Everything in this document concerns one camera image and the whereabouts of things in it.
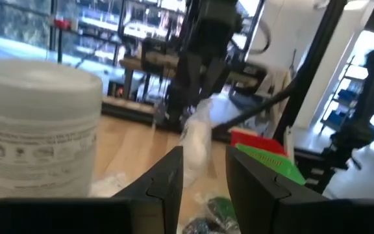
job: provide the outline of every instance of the desk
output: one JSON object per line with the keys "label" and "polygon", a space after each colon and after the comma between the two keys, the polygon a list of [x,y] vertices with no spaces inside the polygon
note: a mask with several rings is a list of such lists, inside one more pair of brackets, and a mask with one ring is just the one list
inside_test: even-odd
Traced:
{"label": "desk", "polygon": [[[123,98],[129,99],[129,92],[131,90],[132,76],[134,75],[134,70],[143,71],[141,60],[138,58],[124,58],[119,61],[119,64],[123,68],[125,68],[125,82],[123,84]],[[163,74],[166,76],[166,78],[168,79],[174,78],[175,72],[176,71],[173,66],[172,67],[164,66]],[[146,94],[145,90],[148,90],[150,76],[151,74],[147,74],[147,80],[145,82],[143,97]]]}
{"label": "desk", "polygon": [[[154,131],[151,127],[103,116],[99,125],[95,179],[125,172],[133,182],[167,152],[179,144],[179,135]],[[225,145],[212,143],[212,159],[207,173],[184,189],[179,224],[186,225],[203,211],[197,200],[228,196],[225,171]]]}

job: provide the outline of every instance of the green object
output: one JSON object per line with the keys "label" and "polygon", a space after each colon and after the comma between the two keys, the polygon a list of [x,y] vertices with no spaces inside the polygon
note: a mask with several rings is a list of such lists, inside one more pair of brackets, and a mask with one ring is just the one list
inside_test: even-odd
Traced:
{"label": "green object", "polygon": [[239,232],[232,201],[222,197],[213,198],[207,202],[207,209],[210,218],[216,221],[226,231],[225,233]]}
{"label": "green object", "polygon": [[266,150],[244,146],[242,144],[237,144],[236,147],[238,150],[258,160],[260,163],[274,170],[276,173],[291,179],[299,185],[305,184],[303,175],[301,175],[298,168],[286,157],[268,152]]}

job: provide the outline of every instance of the red object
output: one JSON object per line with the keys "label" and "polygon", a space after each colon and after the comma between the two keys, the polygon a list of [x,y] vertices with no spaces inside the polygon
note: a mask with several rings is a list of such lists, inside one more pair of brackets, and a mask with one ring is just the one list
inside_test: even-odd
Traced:
{"label": "red object", "polygon": [[245,146],[255,147],[261,150],[266,150],[271,153],[287,156],[283,146],[276,140],[266,139],[260,136],[251,135],[243,132],[232,131],[231,145],[243,144]]}
{"label": "red object", "polygon": [[59,29],[66,30],[71,28],[71,22],[67,20],[55,19],[53,23]]}

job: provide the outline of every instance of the clear plastic bag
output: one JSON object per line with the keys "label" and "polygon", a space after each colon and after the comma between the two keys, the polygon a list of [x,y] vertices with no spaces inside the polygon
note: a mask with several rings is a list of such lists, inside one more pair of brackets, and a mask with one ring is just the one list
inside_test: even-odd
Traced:
{"label": "clear plastic bag", "polygon": [[125,173],[111,174],[92,183],[89,197],[110,198],[128,185]]}
{"label": "clear plastic bag", "polygon": [[206,172],[212,154],[212,100],[204,99],[187,119],[181,134],[180,145],[184,155],[184,188]]}
{"label": "clear plastic bag", "polygon": [[182,228],[182,234],[240,234],[230,199],[224,196],[207,199],[208,196],[211,194],[197,201],[203,206],[203,211],[192,217],[185,226],[179,226]]}

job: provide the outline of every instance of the white wall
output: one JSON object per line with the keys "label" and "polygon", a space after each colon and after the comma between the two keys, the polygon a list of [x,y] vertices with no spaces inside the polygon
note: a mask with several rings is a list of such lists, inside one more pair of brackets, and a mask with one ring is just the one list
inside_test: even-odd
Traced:
{"label": "white wall", "polygon": [[295,121],[295,126],[308,128],[329,84],[334,85],[354,43],[374,9],[374,1],[360,10],[345,10],[325,52],[310,90]]}
{"label": "white wall", "polygon": [[[271,29],[271,46],[264,54],[249,55],[248,60],[289,68],[296,49],[294,66],[297,67],[324,13],[313,6],[313,0],[266,0],[262,19]],[[265,44],[264,35],[257,30],[251,48],[262,49]]]}

